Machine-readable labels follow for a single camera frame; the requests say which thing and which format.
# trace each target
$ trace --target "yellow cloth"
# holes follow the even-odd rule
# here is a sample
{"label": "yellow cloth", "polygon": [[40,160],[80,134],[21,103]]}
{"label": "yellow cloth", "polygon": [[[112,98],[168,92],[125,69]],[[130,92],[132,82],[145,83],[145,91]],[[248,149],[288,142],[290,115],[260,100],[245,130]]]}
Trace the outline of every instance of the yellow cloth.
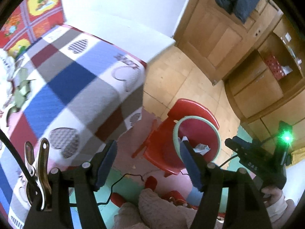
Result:
{"label": "yellow cloth", "polygon": [[293,151],[291,153],[291,157],[292,157],[292,163],[290,166],[295,165],[298,162],[301,162],[303,159],[305,159],[305,147]]}

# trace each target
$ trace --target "red chair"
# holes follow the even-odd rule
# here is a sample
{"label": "red chair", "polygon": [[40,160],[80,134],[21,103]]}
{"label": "red chair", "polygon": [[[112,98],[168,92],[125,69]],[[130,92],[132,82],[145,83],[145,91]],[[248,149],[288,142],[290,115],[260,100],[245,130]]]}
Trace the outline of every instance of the red chair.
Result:
{"label": "red chair", "polygon": [[[219,124],[206,107],[201,104],[188,100],[179,99],[168,112],[168,118],[157,127],[157,120],[153,121],[152,130],[143,144],[132,154],[134,158],[138,153],[146,147],[143,156],[159,169],[165,171],[165,177],[169,175],[178,175],[185,168],[183,162],[178,157],[173,145],[173,128],[185,116],[196,115],[210,121],[218,130]],[[207,123],[189,119],[181,123],[178,136],[187,136],[192,147],[199,143],[206,144],[210,147],[210,151],[203,157],[207,162],[211,162],[218,153],[218,138],[215,136],[214,130]]]}

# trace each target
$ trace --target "red slipper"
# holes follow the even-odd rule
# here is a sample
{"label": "red slipper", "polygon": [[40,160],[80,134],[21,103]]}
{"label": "red slipper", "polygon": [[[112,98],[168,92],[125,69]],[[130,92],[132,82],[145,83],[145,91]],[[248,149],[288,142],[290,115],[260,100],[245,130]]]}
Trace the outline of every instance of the red slipper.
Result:
{"label": "red slipper", "polygon": [[158,181],[153,176],[147,178],[145,182],[145,188],[150,188],[152,191],[155,191],[157,187]]}
{"label": "red slipper", "polygon": [[116,205],[117,207],[121,207],[124,203],[126,203],[127,201],[125,200],[125,198],[123,196],[121,196],[118,193],[112,193],[112,195],[110,196],[110,200],[111,202]]}

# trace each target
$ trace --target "patchwork blanket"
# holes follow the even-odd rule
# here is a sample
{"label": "patchwork blanket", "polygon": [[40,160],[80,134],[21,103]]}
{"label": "patchwork blanket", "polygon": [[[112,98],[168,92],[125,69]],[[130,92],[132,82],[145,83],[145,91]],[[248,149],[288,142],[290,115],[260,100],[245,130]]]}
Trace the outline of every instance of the patchwork blanket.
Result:
{"label": "patchwork blanket", "polygon": [[[1,129],[23,160],[24,143],[31,142],[36,154],[45,137],[48,171],[55,166],[64,171],[89,161],[141,118],[146,64],[115,45],[63,24],[21,58],[31,92]],[[17,76],[14,82],[19,85]],[[13,228],[23,228],[30,208],[25,177],[4,144],[0,180],[0,212]]]}

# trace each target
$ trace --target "red patterned fabric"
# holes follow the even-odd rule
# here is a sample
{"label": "red patterned fabric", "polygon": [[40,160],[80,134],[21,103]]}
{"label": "red patterned fabric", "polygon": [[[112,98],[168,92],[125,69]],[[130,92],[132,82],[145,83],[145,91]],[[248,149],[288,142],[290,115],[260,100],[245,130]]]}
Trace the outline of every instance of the red patterned fabric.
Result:
{"label": "red patterned fabric", "polygon": [[18,57],[55,25],[65,21],[61,0],[24,0],[0,30],[0,48]]}

